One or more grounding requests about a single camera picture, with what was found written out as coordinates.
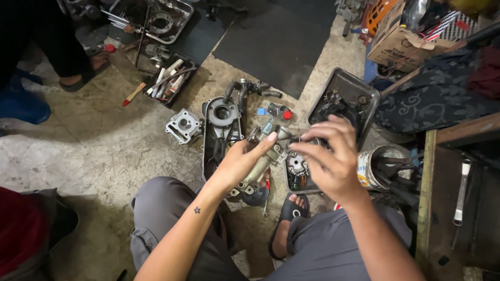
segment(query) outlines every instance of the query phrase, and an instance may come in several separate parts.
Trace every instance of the cardboard box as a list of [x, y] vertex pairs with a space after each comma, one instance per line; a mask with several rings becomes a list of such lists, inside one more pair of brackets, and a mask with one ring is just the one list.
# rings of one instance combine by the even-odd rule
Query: cardboard box
[[378, 25], [368, 59], [385, 66], [392, 66], [391, 63], [398, 60], [398, 70], [411, 72], [422, 65], [424, 59], [444, 53], [455, 42], [438, 38], [422, 45], [423, 38], [401, 26], [405, 3], [399, 0]]

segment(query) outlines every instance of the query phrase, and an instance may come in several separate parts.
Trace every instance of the fingernail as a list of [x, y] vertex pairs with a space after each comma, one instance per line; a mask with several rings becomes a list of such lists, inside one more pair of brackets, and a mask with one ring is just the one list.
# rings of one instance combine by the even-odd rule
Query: fingernail
[[276, 140], [277, 137], [278, 137], [278, 133], [274, 131], [274, 132], [271, 132], [267, 136], [267, 140], [270, 141], [270, 142], [273, 142], [274, 140]]

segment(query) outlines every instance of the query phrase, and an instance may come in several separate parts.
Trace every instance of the left hand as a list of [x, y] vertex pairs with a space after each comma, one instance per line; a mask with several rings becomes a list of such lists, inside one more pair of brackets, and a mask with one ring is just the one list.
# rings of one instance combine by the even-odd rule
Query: left hand
[[277, 138], [278, 134], [272, 132], [251, 151], [247, 151], [249, 143], [246, 139], [237, 141], [206, 185], [210, 186], [210, 190], [217, 189], [220, 195], [225, 196], [250, 174], [257, 160], [274, 146]]

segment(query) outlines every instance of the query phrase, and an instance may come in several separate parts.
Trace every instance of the black tray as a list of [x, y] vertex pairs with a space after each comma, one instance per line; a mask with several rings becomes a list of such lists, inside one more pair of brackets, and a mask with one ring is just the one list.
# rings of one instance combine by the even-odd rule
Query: black tray
[[[160, 75], [160, 71], [162, 70], [162, 68], [168, 68], [169, 66], [171, 66], [173, 63], [175, 63], [179, 59], [184, 61], [182, 66], [185, 67], [186, 69], [190, 69], [190, 68], [197, 68], [198, 69], [198, 65], [196, 65], [195, 61], [192, 58], [190, 58], [190, 57], [188, 57], [180, 52], [172, 51], [171, 55], [167, 59], [167, 61], [160, 68], [158, 68], [158, 70], [151, 77], [151, 80], [149, 81], [149, 83], [144, 87], [144, 89], [142, 89], [142, 93], [143, 94], [146, 93], [149, 90], [149, 88], [151, 88], [152, 86], [154, 86], [157, 83], [157, 79], [158, 79], [158, 76]], [[177, 91], [175, 91], [170, 96], [170, 98], [168, 100], [159, 100], [159, 102], [162, 105], [166, 106], [167, 108], [171, 109], [172, 106], [174, 105], [174, 103], [176, 102], [177, 98], [179, 97], [179, 94], [184, 90], [186, 83], [189, 82], [189, 80], [191, 79], [191, 77], [193, 77], [193, 74], [195, 72], [196, 72], [196, 70], [187, 72], [185, 74], [184, 81], [182, 81], [180, 83], [180, 86], [178, 87]]]
[[[328, 81], [324, 85], [321, 94], [318, 96], [316, 102], [312, 106], [309, 114], [307, 115], [307, 123], [313, 125], [314, 122], [311, 120], [312, 115], [323, 105], [326, 101], [324, 100], [325, 93], [328, 91], [337, 91], [338, 95], [343, 98], [348, 103], [355, 103], [358, 101], [359, 96], [364, 95], [369, 99], [368, 104], [365, 106], [366, 114], [359, 122], [359, 130], [357, 134], [357, 150], [360, 151], [365, 143], [368, 132], [372, 125], [373, 117], [375, 115], [375, 109], [379, 105], [380, 93], [376, 89], [372, 88], [363, 80], [352, 75], [351, 73], [343, 70], [342, 68], [336, 67], [330, 74]], [[321, 190], [316, 186], [316, 184], [311, 180], [310, 176], [307, 177], [307, 184], [301, 187], [299, 191], [292, 191], [289, 185], [289, 172], [287, 170], [286, 160], [283, 161], [283, 170], [285, 173], [285, 185], [289, 192], [293, 194], [305, 194], [320, 192]]]

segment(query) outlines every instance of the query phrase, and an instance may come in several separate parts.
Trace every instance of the knee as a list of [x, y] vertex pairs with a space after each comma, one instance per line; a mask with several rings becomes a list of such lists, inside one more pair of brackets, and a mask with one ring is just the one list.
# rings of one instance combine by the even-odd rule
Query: knee
[[156, 176], [142, 184], [132, 198], [131, 206], [134, 208], [137, 201], [165, 204], [183, 197], [194, 199], [195, 196], [195, 193], [182, 181], [170, 176]]

